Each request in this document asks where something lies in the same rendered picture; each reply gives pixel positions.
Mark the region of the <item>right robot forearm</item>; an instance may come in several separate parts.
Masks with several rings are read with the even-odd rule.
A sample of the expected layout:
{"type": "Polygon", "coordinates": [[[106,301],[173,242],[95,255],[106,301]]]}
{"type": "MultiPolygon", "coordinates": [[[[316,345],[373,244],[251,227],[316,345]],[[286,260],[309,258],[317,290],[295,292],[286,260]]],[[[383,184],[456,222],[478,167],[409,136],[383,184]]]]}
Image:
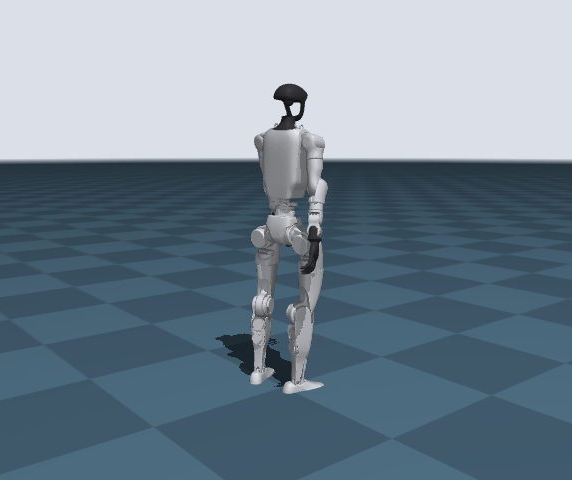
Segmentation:
{"type": "Polygon", "coordinates": [[[325,198],[328,191],[328,185],[326,181],[320,180],[317,184],[315,195],[308,198],[309,211],[308,211],[308,227],[307,234],[309,233],[309,228],[311,226],[316,226],[317,236],[320,238],[322,236],[321,225],[323,222],[323,205],[325,204],[325,198]]]}

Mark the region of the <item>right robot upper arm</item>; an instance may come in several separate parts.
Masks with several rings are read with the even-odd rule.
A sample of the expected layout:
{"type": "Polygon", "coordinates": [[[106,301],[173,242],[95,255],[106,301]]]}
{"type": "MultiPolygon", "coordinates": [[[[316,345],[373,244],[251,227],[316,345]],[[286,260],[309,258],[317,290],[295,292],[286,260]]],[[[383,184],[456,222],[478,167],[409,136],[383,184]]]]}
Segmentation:
{"type": "MultiPolygon", "coordinates": [[[[315,195],[317,184],[323,170],[323,151],[325,141],[321,136],[311,133],[301,133],[301,146],[306,151],[308,185],[307,192],[315,195]]],[[[325,181],[325,180],[324,180],[325,181]]]]}

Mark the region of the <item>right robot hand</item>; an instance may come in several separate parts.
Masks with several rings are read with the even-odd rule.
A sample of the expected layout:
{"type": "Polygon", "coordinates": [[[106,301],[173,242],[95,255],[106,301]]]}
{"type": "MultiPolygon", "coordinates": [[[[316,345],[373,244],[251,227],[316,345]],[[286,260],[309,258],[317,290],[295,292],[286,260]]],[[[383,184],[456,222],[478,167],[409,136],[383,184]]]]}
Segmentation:
{"type": "Polygon", "coordinates": [[[317,236],[317,231],[318,229],[316,226],[311,226],[309,228],[308,241],[311,242],[309,250],[310,257],[308,263],[305,266],[300,267],[300,269],[305,269],[301,270],[302,274],[309,274],[314,271],[316,267],[316,261],[319,256],[319,242],[322,241],[322,239],[317,236]]]}

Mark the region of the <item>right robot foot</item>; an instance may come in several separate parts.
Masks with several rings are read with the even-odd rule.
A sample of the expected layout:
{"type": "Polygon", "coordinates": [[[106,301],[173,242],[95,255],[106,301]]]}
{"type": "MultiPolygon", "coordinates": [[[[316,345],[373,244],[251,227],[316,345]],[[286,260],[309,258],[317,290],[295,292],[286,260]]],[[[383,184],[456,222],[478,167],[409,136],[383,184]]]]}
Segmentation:
{"type": "MultiPolygon", "coordinates": [[[[301,380],[302,378],[300,378],[301,380]]],[[[287,381],[282,389],[283,393],[286,394],[292,394],[292,393],[296,393],[296,392],[300,392],[300,391],[307,391],[307,390],[311,390],[311,389],[315,389],[315,388],[319,388],[322,387],[324,384],[321,382],[313,382],[313,381],[308,381],[306,379],[303,379],[304,383],[296,385],[298,383],[298,381],[296,382],[296,384],[294,383],[294,379],[292,381],[287,381]]]]}

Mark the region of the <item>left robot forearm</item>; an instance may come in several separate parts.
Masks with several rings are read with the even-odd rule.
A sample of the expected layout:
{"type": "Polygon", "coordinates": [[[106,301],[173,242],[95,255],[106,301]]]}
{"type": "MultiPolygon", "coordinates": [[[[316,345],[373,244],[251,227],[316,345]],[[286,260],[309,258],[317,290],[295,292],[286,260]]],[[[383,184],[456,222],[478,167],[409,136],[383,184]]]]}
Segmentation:
{"type": "Polygon", "coordinates": [[[269,207],[271,209],[271,215],[274,212],[275,213],[275,206],[279,205],[279,203],[281,202],[281,198],[275,198],[275,197],[270,197],[267,195],[267,191],[266,191],[266,186],[263,183],[263,188],[264,188],[264,192],[266,194],[266,196],[268,197],[268,201],[269,201],[269,207]]]}

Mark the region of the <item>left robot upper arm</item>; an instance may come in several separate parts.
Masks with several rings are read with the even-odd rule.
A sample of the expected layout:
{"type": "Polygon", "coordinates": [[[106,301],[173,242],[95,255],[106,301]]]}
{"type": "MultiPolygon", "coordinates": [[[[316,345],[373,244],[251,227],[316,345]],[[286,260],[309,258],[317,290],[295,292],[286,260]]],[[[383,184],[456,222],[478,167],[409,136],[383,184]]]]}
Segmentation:
{"type": "MultiPolygon", "coordinates": [[[[262,175],[263,175],[263,138],[266,132],[263,132],[261,134],[258,134],[257,136],[255,136],[254,138],[254,144],[255,147],[258,151],[258,156],[259,156],[259,163],[260,163],[260,168],[262,171],[262,175]]],[[[264,183],[264,181],[263,181],[264,183]]],[[[264,184],[265,185],[265,184],[264,184]]]]}

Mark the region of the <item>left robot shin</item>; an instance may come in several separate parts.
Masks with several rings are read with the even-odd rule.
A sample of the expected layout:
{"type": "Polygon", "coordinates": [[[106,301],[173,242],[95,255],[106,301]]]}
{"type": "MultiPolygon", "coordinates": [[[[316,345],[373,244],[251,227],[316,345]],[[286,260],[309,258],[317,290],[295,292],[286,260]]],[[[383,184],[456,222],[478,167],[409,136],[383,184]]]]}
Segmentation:
{"type": "Polygon", "coordinates": [[[252,300],[251,334],[254,346],[254,371],[263,373],[265,371],[266,348],[270,338],[272,314],[269,316],[257,316],[255,312],[255,302],[257,296],[252,300]]]}

